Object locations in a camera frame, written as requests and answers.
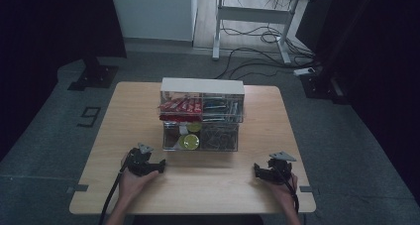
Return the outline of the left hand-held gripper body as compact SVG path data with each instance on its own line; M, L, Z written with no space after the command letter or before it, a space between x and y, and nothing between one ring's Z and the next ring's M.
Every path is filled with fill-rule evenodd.
M126 160L129 171L137 176L143 176L154 170L159 170L159 164L149 163L152 151L152 147L143 144L139 144L137 148L132 148Z

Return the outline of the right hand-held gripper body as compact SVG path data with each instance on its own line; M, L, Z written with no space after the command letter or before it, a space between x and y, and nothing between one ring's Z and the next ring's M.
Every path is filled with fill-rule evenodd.
M296 158L286 152L273 153L267 161L268 170L263 178L277 184L285 184L291 178L292 162Z

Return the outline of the person's right hand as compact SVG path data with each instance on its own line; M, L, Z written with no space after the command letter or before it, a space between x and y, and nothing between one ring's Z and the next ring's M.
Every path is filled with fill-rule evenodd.
M286 184L274 184L268 181L265 181L264 184L272 192L274 199L277 201L283 212L295 210L292 192Z

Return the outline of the person's left hand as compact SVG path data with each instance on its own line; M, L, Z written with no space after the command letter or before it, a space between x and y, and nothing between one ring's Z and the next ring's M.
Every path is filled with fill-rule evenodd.
M130 204L141 193L143 188L157 176L159 176L159 172L156 170L147 175L137 176L128 169L124 169L119 181L118 201Z

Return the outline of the large yellow-green round lid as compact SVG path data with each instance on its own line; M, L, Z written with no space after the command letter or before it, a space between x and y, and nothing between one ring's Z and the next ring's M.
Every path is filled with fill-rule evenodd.
M178 144L183 150L196 150L199 147L199 138L194 134L182 135L178 139Z

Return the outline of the grey tape strip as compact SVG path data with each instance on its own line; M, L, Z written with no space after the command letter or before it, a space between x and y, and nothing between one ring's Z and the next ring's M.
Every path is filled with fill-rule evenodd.
M312 193L313 195L319 195L320 194L320 190L316 187L310 186L310 185L300 185L299 186L300 191L303 192L307 192L307 193Z

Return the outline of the pile of dark small items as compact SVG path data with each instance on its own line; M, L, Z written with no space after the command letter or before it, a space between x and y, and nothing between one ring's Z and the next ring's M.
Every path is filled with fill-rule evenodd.
M238 149L239 126L236 124L205 124L200 133L204 151L235 152Z

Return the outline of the row of red packets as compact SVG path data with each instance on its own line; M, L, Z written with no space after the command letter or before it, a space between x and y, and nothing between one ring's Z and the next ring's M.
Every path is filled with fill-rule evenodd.
M202 100L199 98L175 98L162 103L158 109L162 121L200 122L202 120Z

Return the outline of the row of dark packets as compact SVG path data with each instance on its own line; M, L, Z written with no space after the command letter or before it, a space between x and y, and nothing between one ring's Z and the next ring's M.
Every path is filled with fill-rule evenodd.
M205 100L202 120L204 122L243 122L243 104L237 100L212 99Z

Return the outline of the clear drawer organizer white top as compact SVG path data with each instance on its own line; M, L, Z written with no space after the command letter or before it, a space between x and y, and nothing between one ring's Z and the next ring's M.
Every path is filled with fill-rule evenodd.
M243 104L243 116L245 106L245 86L241 80L223 79L199 79L199 78L175 78L165 77L161 82L159 105L175 98L199 98L202 100L202 111L205 100L228 99L237 100ZM178 139L182 135L194 134L199 138L205 124L236 124L240 127L241 123L225 122L204 122L200 121L202 128L199 132L192 133L186 128L191 122L162 121L163 143L162 148L166 151L204 151L199 147L196 150L183 150L178 144Z

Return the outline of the black stand base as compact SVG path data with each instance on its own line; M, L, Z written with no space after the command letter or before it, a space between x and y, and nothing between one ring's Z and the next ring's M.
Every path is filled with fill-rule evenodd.
M345 96L336 77L306 74L299 77L307 98L331 100L334 104L347 105Z
M96 56L85 56L82 59L85 69L68 90L83 91L85 88L109 88L118 72L115 65L101 65Z

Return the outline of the white power strip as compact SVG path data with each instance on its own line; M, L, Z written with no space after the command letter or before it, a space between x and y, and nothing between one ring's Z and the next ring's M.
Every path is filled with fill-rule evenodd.
M316 70L313 67L299 68L293 71L294 76L313 75L313 74L316 74Z

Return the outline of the white cabinet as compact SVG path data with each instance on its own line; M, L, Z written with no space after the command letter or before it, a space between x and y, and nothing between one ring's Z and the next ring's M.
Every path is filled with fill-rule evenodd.
M192 42L197 0L113 0L127 39Z

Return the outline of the dark curtain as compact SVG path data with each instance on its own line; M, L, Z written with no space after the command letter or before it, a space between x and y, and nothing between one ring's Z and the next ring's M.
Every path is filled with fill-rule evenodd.
M420 202L420 0L309 0L296 36Z
M0 161L85 56L126 55L113 0L0 0Z

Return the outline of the white metal desk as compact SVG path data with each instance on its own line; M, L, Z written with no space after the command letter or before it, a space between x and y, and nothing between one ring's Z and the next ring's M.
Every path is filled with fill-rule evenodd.
M220 32L223 20L237 22L253 22L279 24L283 26L281 35L276 39L281 59L284 63L290 64L291 60L286 49L286 39L289 32L295 10L299 0L292 0L287 10L268 10L246 7L231 7L223 4L224 0L217 0L216 4L216 28L213 37L212 59L218 60L220 57Z

